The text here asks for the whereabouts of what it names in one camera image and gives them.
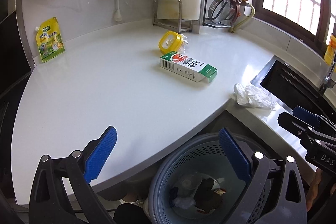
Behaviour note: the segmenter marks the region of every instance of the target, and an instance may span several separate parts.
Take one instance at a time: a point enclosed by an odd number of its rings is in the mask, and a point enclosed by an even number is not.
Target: blue textured pad
[[[305,110],[302,107],[299,107],[299,106],[295,107],[293,109],[293,116],[311,125],[313,128],[317,129],[320,127],[319,118],[313,113],[309,112],[308,110]]]
[[[116,142],[117,131],[114,127],[111,127],[85,162],[84,178],[87,183],[98,178]]]
[[[225,128],[219,131],[219,144],[223,148],[237,177],[249,183],[251,180],[251,164],[243,151],[239,148],[239,145]]]

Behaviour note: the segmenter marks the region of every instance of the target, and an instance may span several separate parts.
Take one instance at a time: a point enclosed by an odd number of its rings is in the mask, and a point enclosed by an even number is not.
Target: black sink basin
[[[267,94],[272,94],[274,99],[289,112],[300,106],[336,122],[335,109],[319,94],[317,87],[276,56],[251,83],[262,88]]]

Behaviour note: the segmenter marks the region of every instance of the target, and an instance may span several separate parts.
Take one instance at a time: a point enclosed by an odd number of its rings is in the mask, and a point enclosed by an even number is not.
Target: window frame
[[[330,22],[330,0],[321,0],[320,3],[320,19],[316,31],[316,35],[312,34],[310,31],[306,30],[299,24],[291,21],[290,19],[279,15],[273,11],[263,8],[264,0],[252,0],[252,5],[254,6],[256,12],[255,17],[263,20],[271,25],[284,30],[288,34],[301,40],[312,50],[317,52],[320,56],[324,57],[327,49],[325,43],[326,35],[329,30]]]

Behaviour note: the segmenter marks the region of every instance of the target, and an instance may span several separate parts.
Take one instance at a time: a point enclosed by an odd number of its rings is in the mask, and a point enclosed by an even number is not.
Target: crumpled white paper
[[[276,101],[269,95],[265,94],[261,88],[253,85],[243,87],[241,84],[235,84],[233,88],[236,100],[239,105],[252,108],[274,109]]]

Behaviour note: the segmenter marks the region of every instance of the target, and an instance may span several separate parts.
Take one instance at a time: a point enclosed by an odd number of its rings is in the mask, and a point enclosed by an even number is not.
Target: yellow bottle
[[[327,47],[327,51],[324,54],[324,60],[329,66],[331,65],[331,62],[334,58],[335,51],[336,51],[336,23],[334,25],[334,31],[330,36],[330,42]]]

